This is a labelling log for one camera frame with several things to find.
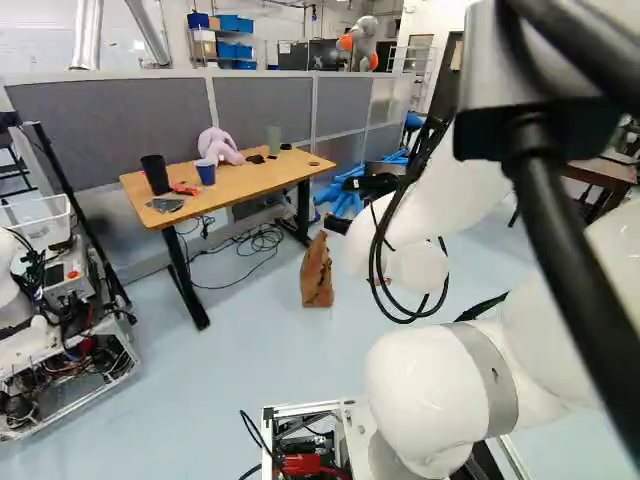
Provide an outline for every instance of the paper bag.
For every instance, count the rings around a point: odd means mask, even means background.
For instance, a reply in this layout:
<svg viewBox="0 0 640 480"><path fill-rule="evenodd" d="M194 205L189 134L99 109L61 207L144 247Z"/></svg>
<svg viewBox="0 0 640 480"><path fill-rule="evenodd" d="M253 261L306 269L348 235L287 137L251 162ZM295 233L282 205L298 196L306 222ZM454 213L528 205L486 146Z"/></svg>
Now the paper bag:
<svg viewBox="0 0 640 480"><path fill-rule="evenodd" d="M323 230L313 239L302 260L300 294L305 307L333 305L331 257L327 248L327 232Z"/></svg>

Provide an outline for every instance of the wooden desk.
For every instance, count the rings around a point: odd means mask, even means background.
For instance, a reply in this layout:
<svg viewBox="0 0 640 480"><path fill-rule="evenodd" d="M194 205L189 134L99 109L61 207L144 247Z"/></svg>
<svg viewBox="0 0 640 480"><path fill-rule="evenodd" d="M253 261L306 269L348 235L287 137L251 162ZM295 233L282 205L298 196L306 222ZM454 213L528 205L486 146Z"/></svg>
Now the wooden desk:
<svg viewBox="0 0 640 480"><path fill-rule="evenodd" d="M262 146L242 151L245 157L257 154L264 156L265 163L262 164L219 165L216 168L216 184L209 187L201 184L192 161L169 165L167 170L171 185L184 181L188 185L201 188L200 195L196 197L168 194L169 197L179 197L185 200L184 206L173 213L160 213L146 206L154 195L142 172L120 176L124 191L142 224L149 230L162 231L171 258L169 273L180 291L194 323L200 330L209 326L209 317L193 289L186 264L188 259L185 260L182 254L178 234L173 227L176 223L297 183L298 212L295 217L295 225L282 220L278 222L278 225L304 245L310 241L307 235L309 228L309 179L319 173L332 170L336 164L297 148L283 150L278 154L277 159L271 160L267 158L268 150L268 147Z"/></svg>
<svg viewBox="0 0 640 480"><path fill-rule="evenodd" d="M585 217L587 224L593 223L600 215L620 205L629 188L637 183L635 166L622 165L600 157L572 160L565 165L562 174L567 178L602 187L602 193ZM513 226L519 213L519 209L516 208L509 220L509 227Z"/></svg>

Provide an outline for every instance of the plush toy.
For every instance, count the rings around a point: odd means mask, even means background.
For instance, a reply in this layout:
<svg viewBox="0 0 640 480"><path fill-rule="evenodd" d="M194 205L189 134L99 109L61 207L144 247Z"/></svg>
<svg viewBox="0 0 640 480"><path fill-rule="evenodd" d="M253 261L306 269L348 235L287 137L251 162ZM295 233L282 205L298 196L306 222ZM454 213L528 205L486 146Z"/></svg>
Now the plush toy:
<svg viewBox="0 0 640 480"><path fill-rule="evenodd" d="M202 158L210 160L216 165L219 161L226 161L232 165L246 162L231 135L217 127L207 128L200 134L198 152Z"/></svg>
<svg viewBox="0 0 640 480"><path fill-rule="evenodd" d="M358 19L349 33L344 34L336 42L338 50L353 51L350 71L370 72L378 67L375 38L377 29L376 17L365 15Z"/></svg>

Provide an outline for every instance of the gray band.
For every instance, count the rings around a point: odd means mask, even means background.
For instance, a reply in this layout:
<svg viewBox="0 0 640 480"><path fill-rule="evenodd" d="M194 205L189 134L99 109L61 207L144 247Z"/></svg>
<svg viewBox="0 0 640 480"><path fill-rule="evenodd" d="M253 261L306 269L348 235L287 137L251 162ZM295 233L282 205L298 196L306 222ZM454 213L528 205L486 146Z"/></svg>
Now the gray band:
<svg viewBox="0 0 640 480"><path fill-rule="evenodd" d="M442 325L462 342L480 372L489 403L487 437L509 433L518 421L518 395L511 371L489 338L466 322Z"/></svg>

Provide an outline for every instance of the red device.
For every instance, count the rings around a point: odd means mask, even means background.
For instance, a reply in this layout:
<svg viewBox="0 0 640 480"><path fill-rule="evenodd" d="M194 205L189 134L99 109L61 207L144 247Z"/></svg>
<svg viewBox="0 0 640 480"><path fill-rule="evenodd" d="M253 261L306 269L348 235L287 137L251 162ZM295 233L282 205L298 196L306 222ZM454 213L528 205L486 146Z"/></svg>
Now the red device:
<svg viewBox="0 0 640 480"><path fill-rule="evenodd" d="M184 185L183 182L172 185L171 190L173 190L173 193L177 193L178 195L189 195L192 197L195 197L200 193L200 189Z"/></svg>
<svg viewBox="0 0 640 480"><path fill-rule="evenodd" d="M347 473L323 466L320 463L320 455L315 453L285 455L282 461L282 471L291 477L303 477L325 472L340 480L351 480L351 476Z"/></svg>

